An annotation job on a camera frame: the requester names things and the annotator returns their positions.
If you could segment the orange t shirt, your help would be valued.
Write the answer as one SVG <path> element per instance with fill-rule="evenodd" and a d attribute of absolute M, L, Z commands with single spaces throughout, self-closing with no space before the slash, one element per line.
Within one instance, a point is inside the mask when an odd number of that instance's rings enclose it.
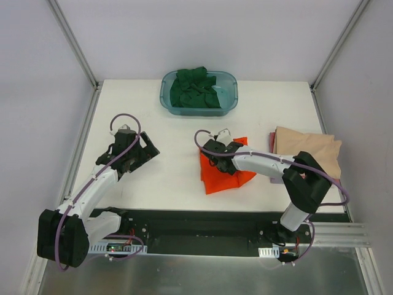
<path fill-rule="evenodd" d="M 210 138 L 200 149 L 201 180 L 204 182 L 206 194 L 224 191 L 227 189 L 239 188 L 256 176 L 251 171 L 238 170 L 234 175 L 221 173 L 215 167 L 211 167 L 208 162 L 210 155 L 225 157 L 233 156 L 241 147 L 247 146 L 247 137 L 238 138 L 228 146 Z"/>

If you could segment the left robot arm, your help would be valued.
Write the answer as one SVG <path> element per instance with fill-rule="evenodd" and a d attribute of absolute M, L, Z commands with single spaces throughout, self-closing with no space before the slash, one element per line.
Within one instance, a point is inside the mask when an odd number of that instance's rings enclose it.
<path fill-rule="evenodd" d="M 56 210 L 44 210 L 38 223 L 37 255 L 68 267 L 78 267 L 89 248 L 113 235 L 123 239 L 131 232 L 125 209 L 107 207 L 91 214 L 106 193 L 121 178 L 159 155 L 146 132 L 120 129 L 114 142 L 99 156 L 86 181 Z"/>

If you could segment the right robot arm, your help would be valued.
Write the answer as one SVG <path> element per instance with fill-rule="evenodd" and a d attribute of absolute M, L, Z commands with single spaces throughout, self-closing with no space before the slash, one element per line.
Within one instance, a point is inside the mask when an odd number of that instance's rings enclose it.
<path fill-rule="evenodd" d="M 298 228 L 317 211 L 332 185 L 322 167 L 307 152 L 280 158 L 253 151 L 241 143 L 224 144 L 214 139 L 208 140 L 201 151 L 222 173 L 234 175 L 238 171 L 249 171 L 282 179 L 290 203 L 277 224 L 264 230 L 265 238 L 276 245 L 297 237 Z"/>

